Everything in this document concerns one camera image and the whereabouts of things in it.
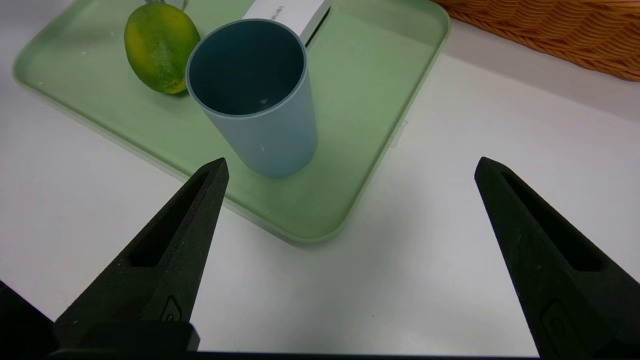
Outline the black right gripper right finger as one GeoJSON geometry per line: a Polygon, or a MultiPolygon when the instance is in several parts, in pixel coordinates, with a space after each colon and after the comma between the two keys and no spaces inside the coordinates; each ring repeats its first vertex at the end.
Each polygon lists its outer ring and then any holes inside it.
{"type": "Polygon", "coordinates": [[[507,166],[474,180],[539,357],[637,359],[638,281],[507,166]]]}

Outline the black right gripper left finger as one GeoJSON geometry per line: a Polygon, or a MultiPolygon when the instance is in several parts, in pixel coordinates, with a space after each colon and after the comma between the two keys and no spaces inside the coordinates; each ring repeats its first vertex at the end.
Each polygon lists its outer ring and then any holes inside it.
{"type": "Polygon", "coordinates": [[[200,167],[54,323],[62,350],[196,351],[190,323],[229,171],[200,167]]]}

